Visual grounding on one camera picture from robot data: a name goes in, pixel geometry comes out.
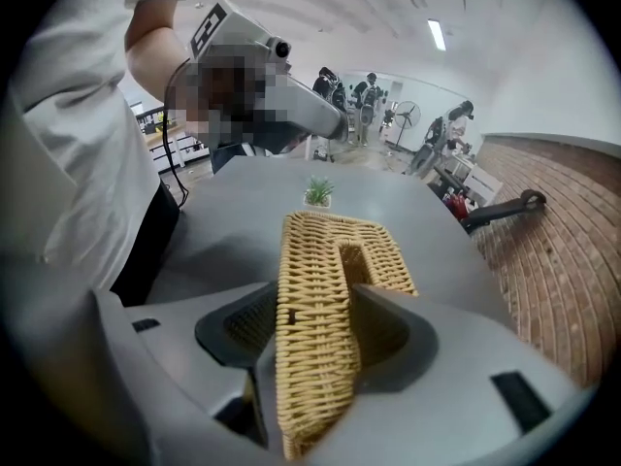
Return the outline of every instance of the person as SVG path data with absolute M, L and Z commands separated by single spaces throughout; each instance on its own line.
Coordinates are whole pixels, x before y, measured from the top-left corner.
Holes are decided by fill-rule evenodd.
M 367 82 L 360 82 L 353 89 L 352 95 L 355 98 L 355 113 L 354 113 L 354 130 L 356 141 L 363 147 L 367 146 L 367 130 L 369 126 L 364 125 L 360 119 L 360 111 L 364 105 L 371 105 L 373 107 L 376 98 L 376 90 L 374 84 L 376 83 L 376 73 L 369 73 L 367 75 Z
M 332 93 L 332 105 L 334 105 L 341 112 L 345 112 L 345 88 L 343 83 L 338 82 L 337 87 Z
M 315 91 L 328 101 L 332 100 L 331 91 L 333 88 L 333 81 L 336 75 L 330 71 L 327 67 L 323 66 L 319 70 L 319 77 L 314 81 L 312 85 L 312 91 Z M 317 141 L 317 150 L 315 151 L 313 158 L 320 160 L 327 160 L 330 152 L 330 142 L 325 138 L 319 138 Z
M 375 113 L 375 117 L 379 117 L 379 113 L 381 112 L 381 108 L 383 106 L 383 104 L 386 103 L 386 99 L 383 98 L 384 96 L 384 92 L 382 91 L 382 89 L 379 86 L 376 86 L 376 113 Z
M 24 47 L 7 97 L 19 135 L 37 147 L 20 162 L 32 166 L 29 184 L 56 198 L 36 217 L 20 210 L 43 233 L 20 252 L 77 268 L 126 306 L 145 302 L 180 211 L 118 84 L 128 68 L 164 101 L 188 59 L 173 30 L 178 1 L 58 0 Z
M 403 174 L 416 174 L 424 179 L 431 169 L 439 163 L 445 167 L 457 145 L 467 151 L 470 146 L 462 138 L 466 133 L 467 119 L 474 119 L 474 105 L 470 100 L 450 109 L 437 117 L 429 126 L 423 146 L 412 158 Z
M 386 104 L 386 98 L 384 97 L 384 99 L 382 100 L 382 104 Z M 384 111 L 384 119 L 381 122 L 381 125 L 379 126 L 379 134 L 381 134 L 381 131 L 383 130 L 384 126 L 388 127 L 391 125 L 392 120 L 395 118 L 395 111 L 393 111 L 392 109 L 386 109 Z
M 331 79 L 334 77 L 334 73 L 327 67 L 322 67 L 319 70 L 319 77 L 314 81 L 312 85 L 312 91 L 316 91 L 323 98 L 327 99 L 332 88 Z
M 445 143 L 441 147 L 443 157 L 449 157 L 457 145 L 465 148 L 468 146 L 462 140 L 466 134 L 468 119 L 474 119 L 474 105 L 470 100 L 462 102 L 457 108 L 447 112 L 443 117 Z

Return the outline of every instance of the black rubber pad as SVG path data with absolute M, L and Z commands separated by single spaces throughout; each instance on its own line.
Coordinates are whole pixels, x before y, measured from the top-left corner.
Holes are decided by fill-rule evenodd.
M 550 416 L 548 407 L 520 373 L 495 375 L 492 383 L 503 396 L 522 433 L 528 433 Z
M 149 330 L 154 328 L 155 326 L 159 326 L 159 321 L 153 319 L 152 317 L 147 317 L 146 319 L 139 319 L 138 321 L 134 321 L 132 326 L 136 330 L 136 333 L 140 333 L 141 331 Z

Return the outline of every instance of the wicker basket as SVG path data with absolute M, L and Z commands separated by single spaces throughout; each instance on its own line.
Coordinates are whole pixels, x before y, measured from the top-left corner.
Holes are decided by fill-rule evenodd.
M 285 218 L 276 374 L 288 459 L 304 455 L 353 400 L 361 368 L 349 319 L 355 283 L 416 294 L 399 247 L 383 226 L 314 212 Z

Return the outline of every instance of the ceiling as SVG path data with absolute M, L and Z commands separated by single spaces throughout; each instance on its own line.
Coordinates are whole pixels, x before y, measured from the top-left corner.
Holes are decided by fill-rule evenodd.
M 188 41 L 215 0 L 182 2 L 176 28 Z M 412 57 L 472 74 L 502 74 L 521 50 L 545 0 L 231 0 L 266 28 L 294 44 L 324 45 L 355 39 L 386 53 L 399 47 Z M 205 7 L 196 9 L 196 4 Z M 441 22 L 446 51 L 436 49 L 427 19 Z M 355 55 L 359 49 L 350 50 Z

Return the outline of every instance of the white pot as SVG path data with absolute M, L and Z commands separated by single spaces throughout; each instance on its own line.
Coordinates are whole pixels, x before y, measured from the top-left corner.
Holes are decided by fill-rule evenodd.
M 312 206 L 311 204 L 307 204 L 307 194 L 304 194 L 302 197 L 302 205 L 304 205 L 304 209 L 307 211 L 314 211 L 316 213 L 329 213 L 330 207 L 332 206 L 332 195 L 328 195 L 328 205 L 327 206 Z

